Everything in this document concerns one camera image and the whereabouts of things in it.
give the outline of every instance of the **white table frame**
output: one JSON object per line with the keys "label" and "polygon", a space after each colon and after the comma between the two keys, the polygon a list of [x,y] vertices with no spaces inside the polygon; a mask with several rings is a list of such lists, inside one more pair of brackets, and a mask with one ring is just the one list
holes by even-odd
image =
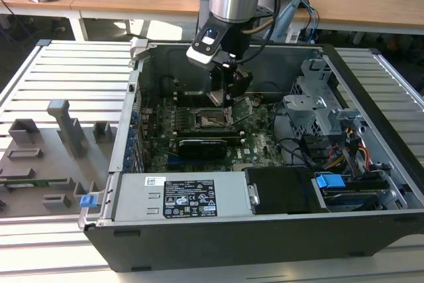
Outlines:
{"label": "white table frame", "polygon": [[[34,7],[12,7],[12,11],[17,15],[28,16],[43,16],[43,17],[64,17],[69,19],[72,31],[76,41],[87,41],[87,31],[84,25],[84,18],[92,19],[116,19],[126,21],[126,30],[131,32],[129,28],[129,20],[157,20],[165,22],[187,22],[195,23],[196,16],[192,15],[168,15],[165,13],[123,13],[117,11],[89,11],[89,10],[71,10],[71,9],[47,9]],[[5,7],[0,7],[1,14],[10,14]],[[294,21],[291,24],[289,34],[295,34],[303,29],[305,22]],[[424,27],[409,28],[409,27],[387,27],[378,25],[355,25],[348,23],[319,23],[320,30],[342,30],[357,32],[357,37],[354,40],[359,42],[364,32],[390,33],[390,34],[424,34]]]}
{"label": "white table frame", "polygon": [[[48,8],[34,8],[34,7],[13,7],[9,6],[16,15],[24,16],[42,16],[42,17],[64,17],[69,19],[71,23],[72,32],[76,41],[88,41],[87,30],[84,25],[84,18],[92,19],[114,19],[124,20],[127,33],[131,33],[129,28],[129,20],[142,19],[142,20],[158,20],[165,22],[187,22],[195,23],[196,16],[190,15],[167,15],[156,13],[120,13],[116,11],[79,11],[71,9],[48,9]],[[10,14],[9,10],[5,7],[0,7],[0,15]]]}

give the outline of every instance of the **motherboard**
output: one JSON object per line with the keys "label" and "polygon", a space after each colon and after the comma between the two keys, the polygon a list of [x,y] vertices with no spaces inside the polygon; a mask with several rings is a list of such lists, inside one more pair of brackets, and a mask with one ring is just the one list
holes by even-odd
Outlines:
{"label": "motherboard", "polygon": [[253,96],[230,107],[199,107],[163,98],[147,108],[143,124],[146,172],[242,171],[283,166],[281,146],[271,130],[273,103]]}

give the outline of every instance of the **yellow wire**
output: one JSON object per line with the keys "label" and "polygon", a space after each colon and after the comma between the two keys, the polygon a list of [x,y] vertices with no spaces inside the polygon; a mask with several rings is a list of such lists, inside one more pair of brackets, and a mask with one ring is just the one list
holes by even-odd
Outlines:
{"label": "yellow wire", "polygon": [[341,156],[339,159],[337,159],[335,162],[333,162],[332,164],[330,164],[329,166],[326,166],[325,169],[329,169],[332,168],[338,164],[340,164],[343,160],[345,159],[344,156]]}
{"label": "yellow wire", "polygon": [[363,149],[362,147],[359,147],[358,148],[361,152],[363,152],[364,153],[364,160],[366,161],[366,159],[367,159],[367,155],[366,155],[366,151],[365,151],[365,149]]}

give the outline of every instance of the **floor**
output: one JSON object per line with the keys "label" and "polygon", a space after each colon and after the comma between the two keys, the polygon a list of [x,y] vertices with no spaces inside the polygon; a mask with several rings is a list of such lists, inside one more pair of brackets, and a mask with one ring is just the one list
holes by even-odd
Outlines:
{"label": "floor", "polygon": [[[7,85],[39,39],[74,39],[67,19],[58,21],[47,17],[20,18],[32,36],[28,38],[26,32],[16,20],[11,21],[11,30],[0,32],[0,90]],[[92,41],[129,41],[132,38],[126,35],[123,21],[86,19],[85,25],[88,37]],[[131,32],[152,40],[190,41],[195,35],[195,24],[131,21]],[[401,50],[398,52],[387,52],[386,43],[391,38],[389,34],[368,33],[358,46],[352,43],[353,36],[354,33],[350,32],[324,30],[319,35],[319,43],[329,43],[336,47],[377,48],[414,87],[420,89],[421,85],[424,84],[424,66],[409,62],[403,54],[411,43],[410,36],[401,37]]]}

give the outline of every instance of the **power supply label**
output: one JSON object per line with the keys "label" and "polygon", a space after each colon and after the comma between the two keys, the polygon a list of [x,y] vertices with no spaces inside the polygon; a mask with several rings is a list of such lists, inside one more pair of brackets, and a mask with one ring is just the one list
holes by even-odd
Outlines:
{"label": "power supply label", "polygon": [[165,182],[165,218],[216,216],[218,210],[213,180]]}

